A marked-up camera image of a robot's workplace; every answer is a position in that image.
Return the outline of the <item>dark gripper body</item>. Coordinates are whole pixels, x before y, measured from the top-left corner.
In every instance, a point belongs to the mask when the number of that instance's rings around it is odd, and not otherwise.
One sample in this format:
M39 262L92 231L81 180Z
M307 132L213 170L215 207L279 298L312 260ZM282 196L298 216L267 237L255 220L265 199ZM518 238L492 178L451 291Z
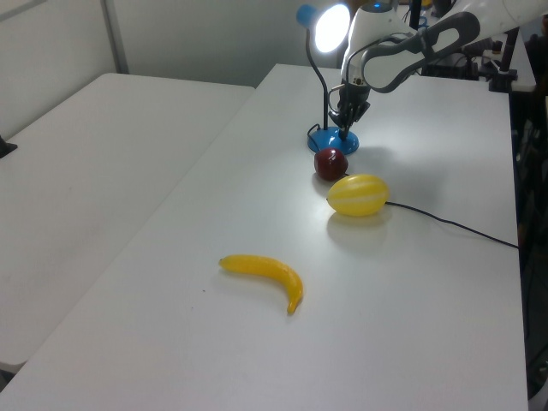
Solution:
M355 84L343 80L339 89L338 112L341 115L364 115L370 104L368 102L371 88L366 84Z

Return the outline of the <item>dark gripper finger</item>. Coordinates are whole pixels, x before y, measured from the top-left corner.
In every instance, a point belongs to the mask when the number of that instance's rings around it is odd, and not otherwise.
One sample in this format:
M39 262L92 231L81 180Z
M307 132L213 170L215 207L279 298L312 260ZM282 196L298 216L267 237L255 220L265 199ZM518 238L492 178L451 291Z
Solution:
M369 103L351 104L348 107L348 129L364 116L369 107Z
M348 133L351 125L348 119L348 115L345 112L337 110L329 110L328 115L339 128L339 138L341 140L346 140L348 138Z

